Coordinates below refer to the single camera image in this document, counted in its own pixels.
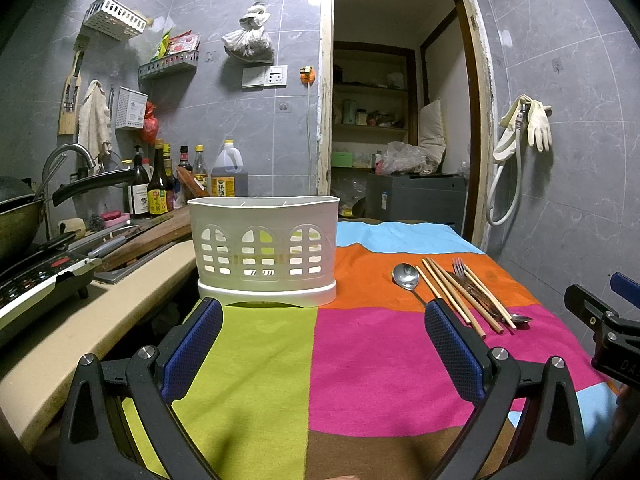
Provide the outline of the wooden chopstick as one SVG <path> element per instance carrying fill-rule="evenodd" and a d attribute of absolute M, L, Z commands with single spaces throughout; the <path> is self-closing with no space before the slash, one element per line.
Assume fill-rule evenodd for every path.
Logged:
<path fill-rule="evenodd" d="M 424 282 L 427 284 L 427 287 L 431 289 L 432 294 L 439 299 L 445 299 L 450 308 L 457 312 L 462 318 L 463 322 L 466 325 L 472 327 L 482 338 L 486 337 L 485 331 L 480 326 L 480 323 L 474 318 L 474 316 L 459 304 L 457 300 L 454 299 L 454 295 L 448 290 L 445 286 L 444 282 L 438 277 L 437 273 L 426 263 L 422 266 L 422 268 L 416 269 L 420 274 L 420 277 L 424 279 Z"/>
<path fill-rule="evenodd" d="M 510 312 L 508 310 L 506 310 L 506 307 L 498 300 L 498 298 L 486 287 L 486 285 L 465 264 L 463 265 L 463 270 L 464 270 L 465 275 L 480 290 L 482 290 L 487 295 L 487 297 L 490 299 L 492 304 L 498 309 L 498 311 L 501 313 L 502 317 L 506 320 L 506 324 L 508 324 L 511 328 L 515 328 L 516 325 L 513 322 L 513 318 L 510 315 Z"/>
<path fill-rule="evenodd" d="M 436 261 L 432 258 L 425 258 L 424 262 L 438 274 L 440 278 L 446 281 L 448 288 L 454 292 L 457 302 L 463 307 L 469 304 L 475 311 L 481 315 L 489 326 L 497 333 L 502 334 L 502 326 L 494 319 L 494 317 L 471 295 L 469 294 L 451 275 L 449 275 Z"/>

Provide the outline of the steel fork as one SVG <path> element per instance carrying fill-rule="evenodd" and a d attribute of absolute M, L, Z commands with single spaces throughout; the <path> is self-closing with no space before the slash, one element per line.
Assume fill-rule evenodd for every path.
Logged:
<path fill-rule="evenodd" d="M 498 309 L 492 304 L 487 295 L 480 290 L 464 273 L 464 262 L 460 257 L 452 259 L 452 270 L 454 271 L 454 278 L 456 281 L 471 294 L 494 318 L 506 323 L 506 320 L 502 317 Z M 510 312 L 513 318 L 513 322 L 516 325 L 515 328 L 521 328 L 526 326 L 532 319 L 527 315 L 517 314 Z"/>

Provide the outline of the large steel spoon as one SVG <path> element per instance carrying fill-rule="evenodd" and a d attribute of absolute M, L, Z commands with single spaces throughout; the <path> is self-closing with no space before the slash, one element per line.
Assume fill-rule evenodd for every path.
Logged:
<path fill-rule="evenodd" d="M 420 304 L 422 304 L 423 307 L 426 307 L 426 302 L 416 291 L 416 288 L 420 283 L 420 276 L 418 270 L 416 270 L 414 266 L 409 263 L 398 263 L 398 265 L 393 268 L 392 279 L 396 285 L 402 289 L 408 290 L 408 292 L 411 292 Z"/>

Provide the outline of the gas stove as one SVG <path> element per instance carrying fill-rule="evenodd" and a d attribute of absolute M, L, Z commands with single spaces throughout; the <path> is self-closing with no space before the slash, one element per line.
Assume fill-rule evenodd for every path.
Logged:
<path fill-rule="evenodd" d="M 1 273 L 2 344 L 76 292 L 87 296 L 101 259 L 70 250 L 71 238 L 55 237 Z"/>

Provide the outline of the wooden cutting board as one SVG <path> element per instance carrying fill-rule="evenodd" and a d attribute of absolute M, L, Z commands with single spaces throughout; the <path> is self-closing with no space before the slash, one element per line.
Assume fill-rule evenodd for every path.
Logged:
<path fill-rule="evenodd" d="M 184 206 L 170 214 L 170 218 L 157 226 L 153 226 L 140 235 L 135 236 L 122 247 L 102 258 L 98 266 L 99 272 L 111 271 L 124 264 L 142 257 L 160 246 L 191 235 L 191 217 L 188 206 Z"/>

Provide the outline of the black wok pan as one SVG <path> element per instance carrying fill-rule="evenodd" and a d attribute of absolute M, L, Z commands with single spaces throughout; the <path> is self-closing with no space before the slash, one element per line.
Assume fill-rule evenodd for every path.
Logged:
<path fill-rule="evenodd" d="M 52 195 L 54 206 L 95 188 L 107 188 L 119 183 L 131 183 L 134 170 L 114 170 L 95 174 L 91 177 L 76 180 L 62 185 Z M 34 195 L 28 200 L 21 200 L 16 206 L 1 207 L 1 258 L 15 256 L 26 252 L 32 246 L 40 224 L 43 220 L 44 198 Z"/>

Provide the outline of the dark soy sauce bottle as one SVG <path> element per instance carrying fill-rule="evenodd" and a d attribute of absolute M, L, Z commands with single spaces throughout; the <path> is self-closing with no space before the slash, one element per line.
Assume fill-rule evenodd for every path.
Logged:
<path fill-rule="evenodd" d="M 158 217 L 166 214 L 168 207 L 168 191 L 164 167 L 164 142 L 157 138 L 154 148 L 153 174 L 146 190 L 149 214 Z"/>

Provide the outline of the dark grey cabinet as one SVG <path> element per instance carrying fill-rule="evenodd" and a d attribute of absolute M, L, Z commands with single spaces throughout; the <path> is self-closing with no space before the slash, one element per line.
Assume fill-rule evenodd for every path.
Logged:
<path fill-rule="evenodd" d="M 369 174 L 364 204 L 367 218 L 381 221 L 416 220 L 446 224 L 462 233 L 465 215 L 464 177 L 451 174 Z"/>

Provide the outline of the clear plastic bag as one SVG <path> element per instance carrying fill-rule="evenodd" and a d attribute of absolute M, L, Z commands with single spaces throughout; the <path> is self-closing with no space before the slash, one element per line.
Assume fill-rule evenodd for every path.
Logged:
<path fill-rule="evenodd" d="M 386 145 L 382 154 L 381 174 L 426 174 L 427 154 L 423 148 L 400 141 Z"/>

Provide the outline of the large oil jug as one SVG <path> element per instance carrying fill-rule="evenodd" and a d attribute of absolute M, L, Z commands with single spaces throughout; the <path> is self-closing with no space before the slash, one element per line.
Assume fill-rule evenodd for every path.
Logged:
<path fill-rule="evenodd" d="M 241 152 L 231 139 L 225 140 L 209 174 L 210 192 L 218 197 L 246 197 L 248 174 Z"/>

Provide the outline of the hanging beige towel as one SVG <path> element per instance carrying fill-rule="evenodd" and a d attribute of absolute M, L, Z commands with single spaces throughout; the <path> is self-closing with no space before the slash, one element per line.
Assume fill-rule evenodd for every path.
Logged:
<path fill-rule="evenodd" d="M 96 164 L 93 172 L 102 169 L 103 159 L 112 151 L 110 109 L 102 84 L 93 79 L 88 85 L 78 113 L 77 142 L 86 148 Z"/>

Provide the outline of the red plastic bag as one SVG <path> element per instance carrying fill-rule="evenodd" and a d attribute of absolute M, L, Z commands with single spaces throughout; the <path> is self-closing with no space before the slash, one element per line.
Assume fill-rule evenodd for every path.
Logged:
<path fill-rule="evenodd" d="M 146 144 L 154 145 L 158 130 L 160 130 L 160 123 L 155 116 L 155 105 L 148 101 L 145 103 L 142 130 L 140 131 L 141 140 Z"/>

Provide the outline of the white wall box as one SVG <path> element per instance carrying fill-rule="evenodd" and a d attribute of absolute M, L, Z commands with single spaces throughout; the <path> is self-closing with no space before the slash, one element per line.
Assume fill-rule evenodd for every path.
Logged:
<path fill-rule="evenodd" d="M 115 110 L 115 129 L 142 129 L 148 96 L 120 87 Z"/>

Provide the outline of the grey wall shelf rack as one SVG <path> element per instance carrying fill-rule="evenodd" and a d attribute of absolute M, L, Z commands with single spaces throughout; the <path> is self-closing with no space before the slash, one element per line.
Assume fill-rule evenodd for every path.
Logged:
<path fill-rule="evenodd" d="M 199 50 L 183 51 L 142 64 L 138 67 L 138 79 L 156 79 L 186 70 L 195 70 L 198 67 L 199 56 Z"/>

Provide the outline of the white wall basket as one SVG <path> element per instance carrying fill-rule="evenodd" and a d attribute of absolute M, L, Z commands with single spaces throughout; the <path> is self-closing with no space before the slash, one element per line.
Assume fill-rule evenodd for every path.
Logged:
<path fill-rule="evenodd" d="M 127 41 L 144 33 L 152 18 L 130 9 L 118 0 L 94 0 L 82 24 L 118 41 Z"/>

